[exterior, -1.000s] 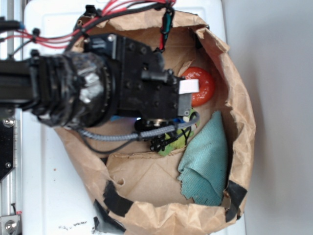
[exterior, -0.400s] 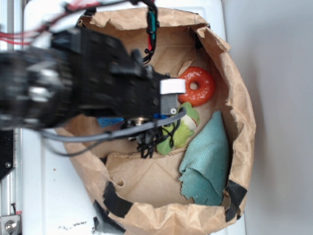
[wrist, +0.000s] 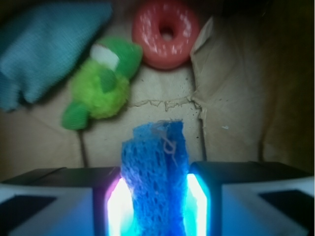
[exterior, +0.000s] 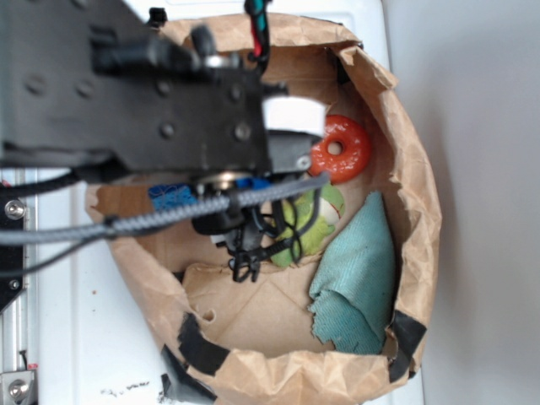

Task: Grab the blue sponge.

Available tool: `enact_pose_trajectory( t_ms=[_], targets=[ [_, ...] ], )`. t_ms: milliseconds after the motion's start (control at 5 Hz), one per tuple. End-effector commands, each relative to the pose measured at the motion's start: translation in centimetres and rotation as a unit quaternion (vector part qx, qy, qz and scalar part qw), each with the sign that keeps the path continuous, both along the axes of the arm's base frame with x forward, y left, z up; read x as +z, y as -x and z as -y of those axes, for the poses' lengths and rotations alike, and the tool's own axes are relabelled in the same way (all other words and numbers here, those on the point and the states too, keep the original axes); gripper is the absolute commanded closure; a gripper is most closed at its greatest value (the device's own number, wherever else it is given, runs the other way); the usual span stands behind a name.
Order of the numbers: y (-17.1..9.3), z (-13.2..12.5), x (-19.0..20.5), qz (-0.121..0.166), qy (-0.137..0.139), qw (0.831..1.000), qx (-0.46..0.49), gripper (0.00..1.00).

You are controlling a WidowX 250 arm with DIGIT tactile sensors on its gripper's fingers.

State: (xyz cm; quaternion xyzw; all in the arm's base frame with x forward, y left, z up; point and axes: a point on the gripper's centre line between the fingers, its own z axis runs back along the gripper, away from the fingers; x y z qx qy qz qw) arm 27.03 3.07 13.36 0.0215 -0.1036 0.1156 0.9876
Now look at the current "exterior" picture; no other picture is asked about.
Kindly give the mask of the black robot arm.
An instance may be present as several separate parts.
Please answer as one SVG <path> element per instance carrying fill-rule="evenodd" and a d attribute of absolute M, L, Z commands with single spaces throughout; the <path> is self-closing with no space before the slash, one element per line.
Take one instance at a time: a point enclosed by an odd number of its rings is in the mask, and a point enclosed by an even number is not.
<path fill-rule="evenodd" d="M 325 108 L 262 79 L 198 23 L 186 42 L 122 1 L 1 4 L 1 164 L 89 183 L 302 174 Z"/>

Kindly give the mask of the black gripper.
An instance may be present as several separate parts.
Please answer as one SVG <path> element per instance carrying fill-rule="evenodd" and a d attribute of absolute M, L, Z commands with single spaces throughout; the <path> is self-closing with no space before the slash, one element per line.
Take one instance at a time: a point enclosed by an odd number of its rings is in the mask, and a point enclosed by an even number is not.
<path fill-rule="evenodd" d="M 190 38 L 189 46 L 157 35 L 92 38 L 91 66 L 105 83 L 91 149 L 97 164 L 117 178 L 196 183 L 307 171 L 324 135 L 324 106 L 265 82 L 268 51 L 247 67 L 235 52 L 218 53 L 207 26 Z"/>

